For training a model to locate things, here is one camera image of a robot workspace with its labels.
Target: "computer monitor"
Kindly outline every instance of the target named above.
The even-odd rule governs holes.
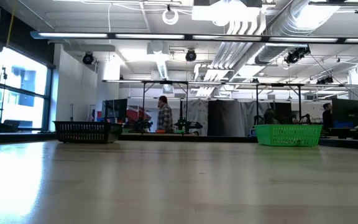
[[[354,128],[358,125],[358,100],[333,99],[335,128]]]
[[[127,104],[128,104],[128,99],[106,100],[103,103],[102,116],[107,119],[109,118],[126,119]]]

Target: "desk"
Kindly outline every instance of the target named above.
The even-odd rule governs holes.
[[[330,128],[330,136],[338,136],[339,139],[358,139],[358,128]]]

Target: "ductwork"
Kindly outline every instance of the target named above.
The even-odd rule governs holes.
[[[310,35],[339,9],[339,6],[312,6],[309,2],[310,0],[294,0],[266,31],[266,35]],[[238,72],[242,77],[250,78],[265,67],[260,66],[260,69],[253,68],[252,71],[248,71],[243,68],[245,64],[267,65],[285,53],[287,48],[253,44],[247,51],[247,55],[235,67],[235,73]]]

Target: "ceiling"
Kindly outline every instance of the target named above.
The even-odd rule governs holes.
[[[8,11],[12,11],[12,0],[0,0],[0,5]],[[275,8],[267,11],[267,22],[276,15],[289,0],[275,0]],[[181,10],[191,10],[192,0],[182,1]],[[193,21],[191,16],[180,13],[179,21],[175,25],[167,25],[162,20],[163,11],[145,11],[142,14],[139,5],[129,5],[137,10],[127,9],[113,5],[110,9],[111,32],[153,32],[153,33],[189,33],[189,34],[223,34],[227,27],[218,27],[208,21]],[[164,9],[165,6],[144,6],[145,9]],[[312,35],[318,36],[358,36],[358,14],[352,9],[340,9],[325,24],[315,30]],[[19,0],[16,11],[17,17],[40,31],[64,31],[64,32],[108,32],[108,5],[84,4],[82,2],[59,2],[53,0]],[[121,73],[125,78],[133,78],[138,74],[150,74],[156,70],[155,62],[144,59],[149,41],[129,40],[71,40],[71,45],[111,44],[126,61],[121,67]],[[169,41],[170,52],[174,54],[167,62],[168,70],[183,70],[192,72],[196,63],[185,61],[188,48],[194,48],[197,52],[197,61],[211,61],[218,51],[220,42],[179,42]],[[304,58],[298,65],[285,70],[282,67],[282,59],[278,59],[276,67],[267,67],[263,70],[263,82],[285,82],[291,77],[292,82],[301,82],[310,76],[319,74],[324,69],[316,63],[316,60],[325,68],[332,68],[334,76],[341,82],[347,80],[347,68],[352,64],[344,62],[358,61],[358,45],[311,45],[313,57]],[[109,52],[98,52],[97,57],[108,58]]]

